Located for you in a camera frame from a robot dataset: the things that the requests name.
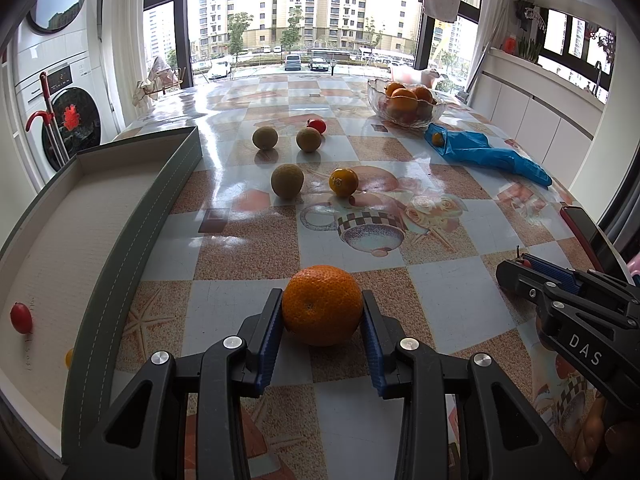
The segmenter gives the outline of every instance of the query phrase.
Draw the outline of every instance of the faucet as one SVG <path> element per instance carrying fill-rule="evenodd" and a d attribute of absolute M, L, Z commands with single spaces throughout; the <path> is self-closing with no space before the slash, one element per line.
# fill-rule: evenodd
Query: faucet
<path fill-rule="evenodd" d="M 602 63 L 599 61 L 596 61 L 596 65 L 595 67 L 598 69 L 598 80 L 596 81 L 596 86 L 593 87 L 593 90 L 591 91 L 591 94 L 593 94 L 595 97 L 598 96 L 598 90 L 600 89 L 600 78 L 602 77 Z"/>

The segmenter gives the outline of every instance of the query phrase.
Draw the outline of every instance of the washing machine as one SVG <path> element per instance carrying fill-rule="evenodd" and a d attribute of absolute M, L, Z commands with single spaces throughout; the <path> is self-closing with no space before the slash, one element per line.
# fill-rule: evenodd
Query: washing machine
<path fill-rule="evenodd" d="M 118 133 L 102 72 L 95 8 L 96 0 L 37 0 L 12 41 L 12 79 L 22 127 L 16 142 L 36 189 L 60 169 L 42 122 L 24 130 L 33 112 L 46 110 L 41 72 L 47 73 L 69 156 L 110 142 Z"/>

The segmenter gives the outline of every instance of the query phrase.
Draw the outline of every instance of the white towel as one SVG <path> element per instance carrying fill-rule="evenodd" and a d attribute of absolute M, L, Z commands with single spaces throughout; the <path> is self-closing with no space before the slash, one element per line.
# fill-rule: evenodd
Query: white towel
<path fill-rule="evenodd" d="M 441 22 L 453 23 L 458 18 L 460 0 L 423 0 L 422 12 Z"/>

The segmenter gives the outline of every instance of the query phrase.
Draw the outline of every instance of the washing machine control panel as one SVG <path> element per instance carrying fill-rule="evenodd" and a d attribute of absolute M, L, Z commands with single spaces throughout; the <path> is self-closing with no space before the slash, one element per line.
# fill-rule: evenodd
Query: washing machine control panel
<path fill-rule="evenodd" d="M 49 93 L 53 95 L 73 82 L 71 78 L 71 66 L 67 65 L 60 70 L 50 73 L 47 75 L 47 79 L 49 80 Z"/>

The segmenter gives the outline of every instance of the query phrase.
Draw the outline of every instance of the bowl of oranges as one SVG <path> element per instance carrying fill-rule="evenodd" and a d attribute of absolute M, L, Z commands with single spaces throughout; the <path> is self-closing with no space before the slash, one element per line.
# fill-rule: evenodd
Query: bowl of oranges
<path fill-rule="evenodd" d="M 406 86 L 383 79 L 368 81 L 367 96 L 380 118 L 407 128 L 426 128 L 440 118 L 446 107 L 426 86 Z"/>

